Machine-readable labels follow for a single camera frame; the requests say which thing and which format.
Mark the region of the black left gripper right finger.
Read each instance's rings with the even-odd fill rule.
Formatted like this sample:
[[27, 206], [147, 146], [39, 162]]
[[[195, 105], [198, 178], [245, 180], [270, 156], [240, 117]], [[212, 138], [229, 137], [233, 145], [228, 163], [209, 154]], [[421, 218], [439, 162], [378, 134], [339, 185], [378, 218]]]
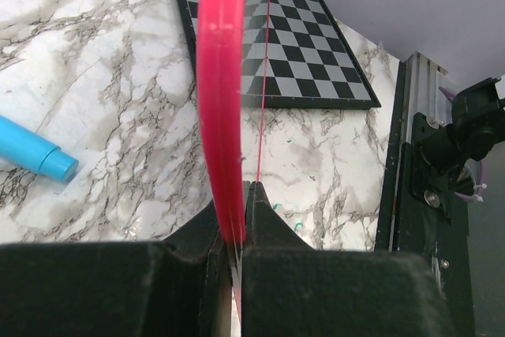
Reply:
[[244, 336], [445, 336], [448, 310], [412, 253], [317, 250], [254, 182], [246, 203]]

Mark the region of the pink framed whiteboard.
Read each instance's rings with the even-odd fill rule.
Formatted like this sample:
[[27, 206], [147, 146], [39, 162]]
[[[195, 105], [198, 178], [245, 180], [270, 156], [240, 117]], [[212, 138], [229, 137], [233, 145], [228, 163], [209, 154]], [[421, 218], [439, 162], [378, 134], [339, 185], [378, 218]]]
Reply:
[[241, 121], [263, 96], [270, 0], [199, 0], [196, 90], [201, 143], [237, 312], [246, 241]]

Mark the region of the black white chessboard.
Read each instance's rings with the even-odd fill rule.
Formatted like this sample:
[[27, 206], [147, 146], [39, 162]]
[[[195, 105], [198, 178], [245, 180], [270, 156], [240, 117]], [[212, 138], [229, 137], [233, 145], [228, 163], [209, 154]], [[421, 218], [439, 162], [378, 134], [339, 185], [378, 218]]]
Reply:
[[[196, 76], [199, 0], [177, 0]], [[267, 69], [254, 107], [369, 110], [380, 105], [324, 0], [270, 0]]]

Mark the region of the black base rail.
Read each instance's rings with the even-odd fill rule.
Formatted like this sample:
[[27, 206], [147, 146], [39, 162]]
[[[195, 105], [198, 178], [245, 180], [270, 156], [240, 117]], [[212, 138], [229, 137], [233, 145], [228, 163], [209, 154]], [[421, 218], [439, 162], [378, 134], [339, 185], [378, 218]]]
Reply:
[[451, 105], [439, 90], [446, 70], [419, 52], [400, 63], [391, 116], [375, 250], [422, 256], [446, 300], [458, 336], [476, 333], [469, 265], [466, 202], [455, 195], [461, 167], [442, 172], [421, 152], [428, 141], [449, 156], [442, 129], [451, 122]]

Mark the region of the blue toy microphone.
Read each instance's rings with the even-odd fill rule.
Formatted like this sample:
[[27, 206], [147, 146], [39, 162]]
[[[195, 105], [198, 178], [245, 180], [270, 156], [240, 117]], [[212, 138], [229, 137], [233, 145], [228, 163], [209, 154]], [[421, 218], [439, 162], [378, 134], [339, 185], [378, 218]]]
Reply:
[[1, 116], [1, 157], [34, 174], [68, 182], [79, 161], [56, 144]]

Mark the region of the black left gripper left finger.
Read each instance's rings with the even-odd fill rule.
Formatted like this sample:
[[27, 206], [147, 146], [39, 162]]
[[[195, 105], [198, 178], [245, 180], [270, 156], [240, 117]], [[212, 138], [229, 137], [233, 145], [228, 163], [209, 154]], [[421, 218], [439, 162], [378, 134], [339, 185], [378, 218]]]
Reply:
[[208, 205], [162, 241], [1, 247], [4, 336], [228, 336], [226, 248]]

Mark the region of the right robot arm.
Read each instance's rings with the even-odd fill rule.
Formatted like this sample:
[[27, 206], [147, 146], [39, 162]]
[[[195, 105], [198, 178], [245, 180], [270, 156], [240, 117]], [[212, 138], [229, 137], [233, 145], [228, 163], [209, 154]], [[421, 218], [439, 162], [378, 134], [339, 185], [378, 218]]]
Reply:
[[413, 174], [415, 198], [452, 219], [451, 204], [465, 163], [480, 161], [504, 141], [504, 97], [487, 78], [461, 92], [451, 103], [452, 122], [437, 129], [421, 112], [413, 116]]

